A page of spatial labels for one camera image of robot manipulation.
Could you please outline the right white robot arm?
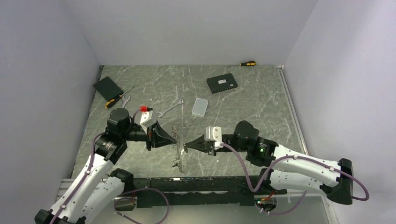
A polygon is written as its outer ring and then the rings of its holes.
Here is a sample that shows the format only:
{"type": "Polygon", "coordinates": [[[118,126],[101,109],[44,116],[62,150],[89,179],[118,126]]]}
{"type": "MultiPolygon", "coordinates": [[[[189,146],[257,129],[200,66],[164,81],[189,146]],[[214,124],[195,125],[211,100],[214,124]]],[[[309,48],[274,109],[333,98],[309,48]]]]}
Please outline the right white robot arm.
{"type": "Polygon", "coordinates": [[[261,167],[257,187],[264,194],[272,190],[296,189],[325,195],[330,201],[353,203],[353,164],[349,159],[329,161],[311,157],[259,136],[260,131],[245,120],[233,134],[223,134],[221,127],[209,126],[201,137],[185,143],[209,155],[219,152],[246,152],[245,159],[261,167]]]}

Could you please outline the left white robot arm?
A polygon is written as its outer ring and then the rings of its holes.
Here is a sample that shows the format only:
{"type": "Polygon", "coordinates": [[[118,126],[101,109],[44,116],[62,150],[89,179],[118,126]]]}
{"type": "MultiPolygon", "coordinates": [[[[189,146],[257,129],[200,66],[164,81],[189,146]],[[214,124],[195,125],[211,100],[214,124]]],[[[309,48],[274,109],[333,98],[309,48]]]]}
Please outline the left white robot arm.
{"type": "Polygon", "coordinates": [[[112,170],[127,142],[145,142],[147,150],[177,143],[162,129],[152,108],[142,106],[138,111],[139,124],[125,108],[111,111],[105,131],[93,140],[84,168],[49,210],[38,211],[35,223],[90,224],[115,197],[133,192],[133,174],[120,168],[112,170]]]}

